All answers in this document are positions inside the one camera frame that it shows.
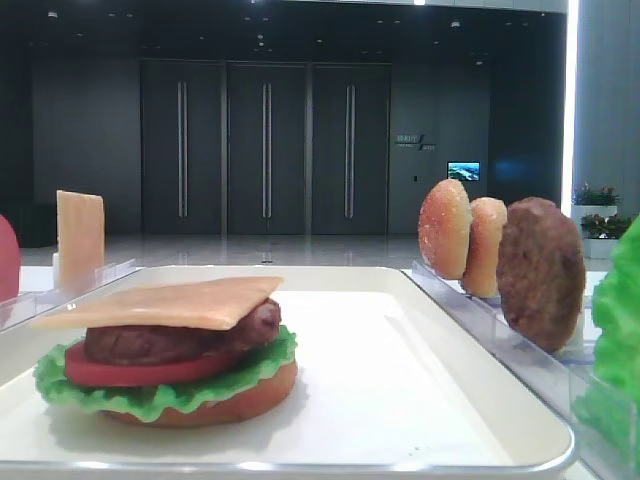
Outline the sesame top bun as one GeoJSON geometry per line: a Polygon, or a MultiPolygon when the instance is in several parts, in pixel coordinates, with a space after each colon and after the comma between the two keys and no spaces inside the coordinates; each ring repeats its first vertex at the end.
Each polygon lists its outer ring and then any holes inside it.
{"type": "Polygon", "coordinates": [[[440,277],[462,278],[471,223],[469,197],[459,180],[442,180],[426,195],[419,212],[419,248],[425,262],[440,277]]]}

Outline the orange cheese slice on burger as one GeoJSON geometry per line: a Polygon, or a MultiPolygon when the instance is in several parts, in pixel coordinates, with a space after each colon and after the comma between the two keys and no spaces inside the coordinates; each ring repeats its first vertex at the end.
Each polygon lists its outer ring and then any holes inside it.
{"type": "Polygon", "coordinates": [[[47,329],[150,325],[227,331],[283,282],[279,276],[252,276],[134,288],[37,317],[31,325],[47,329]]]}

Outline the green lettuce in burger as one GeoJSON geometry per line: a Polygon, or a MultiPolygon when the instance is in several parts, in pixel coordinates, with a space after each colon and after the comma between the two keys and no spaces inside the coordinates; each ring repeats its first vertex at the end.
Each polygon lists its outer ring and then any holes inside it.
{"type": "Polygon", "coordinates": [[[191,414],[201,406],[214,406],[245,392],[256,392],[274,380],[280,369],[294,364],[296,348],[296,334],[282,325],[275,340],[249,353],[219,377],[173,385],[88,387],[75,385],[66,377],[67,347],[57,345],[38,360],[33,378],[36,390],[49,404],[71,406],[85,413],[131,414],[150,423],[168,408],[191,414]]]}

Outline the upright brown meat patty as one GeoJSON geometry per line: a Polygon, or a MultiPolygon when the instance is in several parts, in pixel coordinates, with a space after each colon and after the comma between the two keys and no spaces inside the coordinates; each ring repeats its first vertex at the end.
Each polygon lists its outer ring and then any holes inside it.
{"type": "Polygon", "coordinates": [[[562,349],[575,331],[586,285],[576,223],[547,199],[512,203],[496,278],[507,324],[548,353],[562,349]]]}

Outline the upright orange cheese slice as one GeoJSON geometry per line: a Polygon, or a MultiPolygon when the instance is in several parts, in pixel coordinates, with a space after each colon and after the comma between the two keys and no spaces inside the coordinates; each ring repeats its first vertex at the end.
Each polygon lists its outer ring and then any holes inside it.
{"type": "Polygon", "coordinates": [[[98,195],[56,191],[58,282],[72,287],[104,266],[105,212],[98,195]]]}

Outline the red tomato slice in burger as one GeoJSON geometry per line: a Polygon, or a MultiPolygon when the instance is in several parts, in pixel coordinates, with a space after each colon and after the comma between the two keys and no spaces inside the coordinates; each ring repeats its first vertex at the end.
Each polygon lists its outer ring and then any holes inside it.
{"type": "Polygon", "coordinates": [[[159,365],[111,365],[89,360],[84,341],[65,351],[64,372],[74,384],[89,387],[139,387],[192,382],[221,375],[240,362],[241,351],[221,352],[194,360],[159,365]]]}

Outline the upright red tomato slice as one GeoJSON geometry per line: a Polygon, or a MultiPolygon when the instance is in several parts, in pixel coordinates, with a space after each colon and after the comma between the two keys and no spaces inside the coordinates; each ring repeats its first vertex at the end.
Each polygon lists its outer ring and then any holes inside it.
{"type": "Polygon", "coordinates": [[[5,302],[19,293],[21,254],[13,227],[0,216],[0,301],[5,302]]]}

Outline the upright green lettuce leaf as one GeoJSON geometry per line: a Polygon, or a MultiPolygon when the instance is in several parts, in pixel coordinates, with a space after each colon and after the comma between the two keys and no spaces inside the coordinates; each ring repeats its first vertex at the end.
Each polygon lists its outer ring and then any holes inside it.
{"type": "Polygon", "coordinates": [[[618,449],[639,454],[639,220],[613,250],[613,265],[594,288],[595,380],[575,414],[618,449]]]}

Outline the white rectangular metal tray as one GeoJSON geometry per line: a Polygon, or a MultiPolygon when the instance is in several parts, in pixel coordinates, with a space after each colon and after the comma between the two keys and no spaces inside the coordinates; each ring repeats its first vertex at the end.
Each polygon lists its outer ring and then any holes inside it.
{"type": "Polygon", "coordinates": [[[127,425],[46,405],[32,368],[74,330],[1,335],[5,479],[559,479],[569,424],[408,275],[382,267],[163,266],[94,291],[275,274],[297,336],[291,395],[255,419],[127,425]]]}

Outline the bottom bun in burger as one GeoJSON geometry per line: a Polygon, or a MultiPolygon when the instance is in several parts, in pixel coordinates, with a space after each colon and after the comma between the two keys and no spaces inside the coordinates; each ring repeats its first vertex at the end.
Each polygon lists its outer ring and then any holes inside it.
{"type": "Polygon", "coordinates": [[[191,413],[166,408],[152,422],[143,422],[133,414],[103,411],[103,414],[119,421],[153,427],[192,428],[215,424],[239,423],[260,416],[279,404],[291,393],[297,379],[298,364],[295,360],[278,369],[276,374],[258,382],[230,399],[207,401],[191,413]]]}

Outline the upright bun half right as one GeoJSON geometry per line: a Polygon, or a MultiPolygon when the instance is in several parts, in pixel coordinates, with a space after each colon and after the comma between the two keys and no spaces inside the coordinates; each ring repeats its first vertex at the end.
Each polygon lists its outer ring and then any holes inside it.
{"type": "Polygon", "coordinates": [[[498,292],[496,268],[507,208],[502,200],[480,197],[471,202],[469,251],[461,286],[471,295],[493,297],[498,292]]]}

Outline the brown patty in burger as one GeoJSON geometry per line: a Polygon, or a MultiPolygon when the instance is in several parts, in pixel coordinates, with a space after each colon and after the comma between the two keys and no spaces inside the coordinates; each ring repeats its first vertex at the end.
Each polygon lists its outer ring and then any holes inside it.
{"type": "Polygon", "coordinates": [[[160,365],[265,346],[278,336],[280,323],[280,305],[267,299],[225,331],[152,325],[89,328],[84,353],[97,363],[160,365]]]}

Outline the potted flower planter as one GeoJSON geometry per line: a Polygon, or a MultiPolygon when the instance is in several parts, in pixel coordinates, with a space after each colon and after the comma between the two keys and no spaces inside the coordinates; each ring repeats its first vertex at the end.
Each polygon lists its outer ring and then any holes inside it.
{"type": "Polygon", "coordinates": [[[592,188],[585,182],[574,190],[572,200],[571,218],[582,234],[584,256],[609,259],[634,217],[618,211],[620,197],[611,185],[592,188]]]}

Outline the small wall screen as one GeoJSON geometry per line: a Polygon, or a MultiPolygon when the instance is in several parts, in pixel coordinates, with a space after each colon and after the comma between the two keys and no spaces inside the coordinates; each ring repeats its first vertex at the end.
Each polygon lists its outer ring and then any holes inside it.
{"type": "Polygon", "coordinates": [[[466,182],[477,182],[480,180],[479,162],[448,162],[447,177],[466,182]]]}

